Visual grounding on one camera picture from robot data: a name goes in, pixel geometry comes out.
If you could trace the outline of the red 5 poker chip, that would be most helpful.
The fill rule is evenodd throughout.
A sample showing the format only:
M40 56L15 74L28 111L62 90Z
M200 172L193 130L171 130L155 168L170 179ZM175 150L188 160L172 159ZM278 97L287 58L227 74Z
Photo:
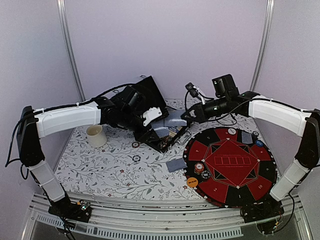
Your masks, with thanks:
M194 165L194 172L197 174L197 175L200 175L205 169L205 166L198 162Z

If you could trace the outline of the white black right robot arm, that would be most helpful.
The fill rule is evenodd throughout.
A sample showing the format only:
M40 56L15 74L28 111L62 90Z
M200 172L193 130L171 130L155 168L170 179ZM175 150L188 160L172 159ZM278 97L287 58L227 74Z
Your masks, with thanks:
M275 232L284 215L282 200L320 165L320 111L240 93L230 74L212 84L215 98L186 85L200 102L186 107L181 118L204 124L239 115L259 121L262 136L233 125L198 132L183 152L187 184L212 204L238 208L245 222L274 217Z

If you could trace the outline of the white dealer button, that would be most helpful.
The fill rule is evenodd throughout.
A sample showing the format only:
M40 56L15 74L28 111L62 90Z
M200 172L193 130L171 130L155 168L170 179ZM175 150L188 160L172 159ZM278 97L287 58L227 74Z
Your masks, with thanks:
M237 131L234 129L234 128L229 128L227 130L227 132L230 134L230 135L235 135L237 133Z

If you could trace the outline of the orange big blind button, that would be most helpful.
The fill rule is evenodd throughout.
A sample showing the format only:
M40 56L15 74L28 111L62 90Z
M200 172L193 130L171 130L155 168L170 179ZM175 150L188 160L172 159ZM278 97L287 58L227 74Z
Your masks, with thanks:
M195 188L198 186L199 184L199 181L196 177L189 177L187 180L186 180L186 184L188 187L190 188Z

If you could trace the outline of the black 100 poker chips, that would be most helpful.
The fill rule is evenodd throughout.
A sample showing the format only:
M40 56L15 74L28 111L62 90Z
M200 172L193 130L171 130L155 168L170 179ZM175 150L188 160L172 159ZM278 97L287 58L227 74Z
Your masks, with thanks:
M204 171L201 173L201 177L202 177L203 179L209 179L209 178L211 177L211 174L210 174L209 171L204 170Z

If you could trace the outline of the grey card deck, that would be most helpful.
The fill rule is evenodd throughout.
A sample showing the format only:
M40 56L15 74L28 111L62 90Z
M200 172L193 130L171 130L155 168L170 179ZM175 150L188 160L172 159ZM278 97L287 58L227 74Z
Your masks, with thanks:
M165 164L169 173L182 170L187 167L187 164L183 158L173 159L166 162Z

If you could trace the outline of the blue small blind button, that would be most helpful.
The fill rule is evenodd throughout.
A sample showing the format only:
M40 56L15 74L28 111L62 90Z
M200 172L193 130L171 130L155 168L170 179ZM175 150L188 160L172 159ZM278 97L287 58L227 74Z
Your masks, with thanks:
M261 140L256 140L256 141L255 141L255 144L256 144L258 147L263 147L263 146L264 146L264 143L263 143Z

